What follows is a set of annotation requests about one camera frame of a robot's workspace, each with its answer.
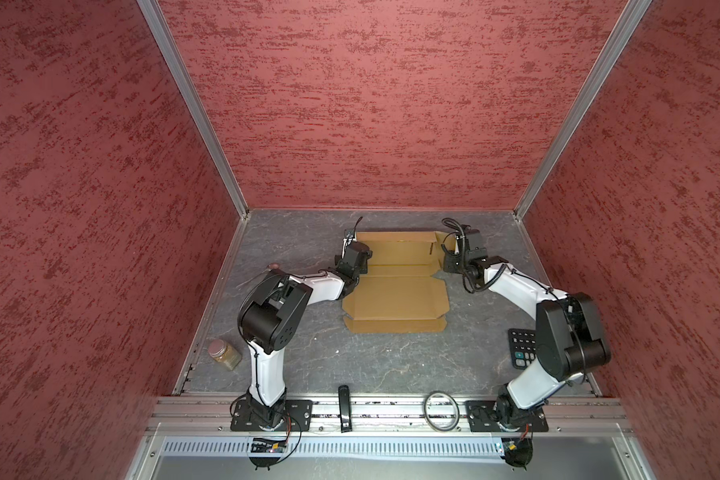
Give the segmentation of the brown cardboard box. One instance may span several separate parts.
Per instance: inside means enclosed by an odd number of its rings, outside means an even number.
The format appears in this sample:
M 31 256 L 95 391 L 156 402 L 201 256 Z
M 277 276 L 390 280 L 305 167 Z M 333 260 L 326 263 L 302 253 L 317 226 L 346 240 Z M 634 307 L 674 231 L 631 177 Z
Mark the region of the brown cardboard box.
M 444 331 L 450 303 L 445 281 L 435 274 L 455 241 L 442 231 L 366 231 L 357 239 L 372 257 L 342 301 L 346 327 L 354 334 Z

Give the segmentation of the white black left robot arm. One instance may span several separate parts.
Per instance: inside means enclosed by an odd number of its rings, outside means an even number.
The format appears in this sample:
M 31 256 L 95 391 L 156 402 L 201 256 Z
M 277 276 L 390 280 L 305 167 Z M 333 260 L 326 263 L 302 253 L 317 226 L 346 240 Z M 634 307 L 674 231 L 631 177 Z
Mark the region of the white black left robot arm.
M 349 296 L 368 271 L 372 251 L 348 240 L 332 268 L 292 275 L 271 268 L 242 303 L 237 317 L 252 362 L 250 405 L 269 422 L 285 413 L 284 350 L 295 336 L 308 306 Z

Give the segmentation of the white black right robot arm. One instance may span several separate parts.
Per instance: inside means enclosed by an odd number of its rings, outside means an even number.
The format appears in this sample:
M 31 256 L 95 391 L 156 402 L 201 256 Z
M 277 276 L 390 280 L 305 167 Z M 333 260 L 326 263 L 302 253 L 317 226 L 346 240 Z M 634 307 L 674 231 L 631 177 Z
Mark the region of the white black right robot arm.
M 490 256 L 480 232 L 453 218 L 441 245 L 443 269 L 458 274 L 470 294 L 503 296 L 535 322 L 535 358 L 500 390 L 492 420 L 507 431 L 531 423 L 541 406 L 565 384 L 583 379 L 612 358 L 594 300 L 567 293 L 521 272 L 500 256 Z

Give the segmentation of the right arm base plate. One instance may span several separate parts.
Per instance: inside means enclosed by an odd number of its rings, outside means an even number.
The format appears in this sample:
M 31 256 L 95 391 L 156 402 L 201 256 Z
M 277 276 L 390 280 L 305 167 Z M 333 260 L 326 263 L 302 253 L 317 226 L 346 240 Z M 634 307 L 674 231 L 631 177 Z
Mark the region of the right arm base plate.
M 507 398 L 469 400 L 464 403 L 466 419 L 473 433 L 524 433 L 549 431 L 541 406 L 520 409 Z

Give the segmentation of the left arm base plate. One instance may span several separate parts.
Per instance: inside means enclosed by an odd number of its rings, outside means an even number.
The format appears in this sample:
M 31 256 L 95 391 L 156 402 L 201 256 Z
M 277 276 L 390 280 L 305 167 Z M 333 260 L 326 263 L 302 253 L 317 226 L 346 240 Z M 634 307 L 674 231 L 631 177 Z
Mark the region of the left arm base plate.
M 230 406 L 233 432 L 300 433 L 310 428 L 314 402 L 285 399 L 267 407 L 248 396 Z

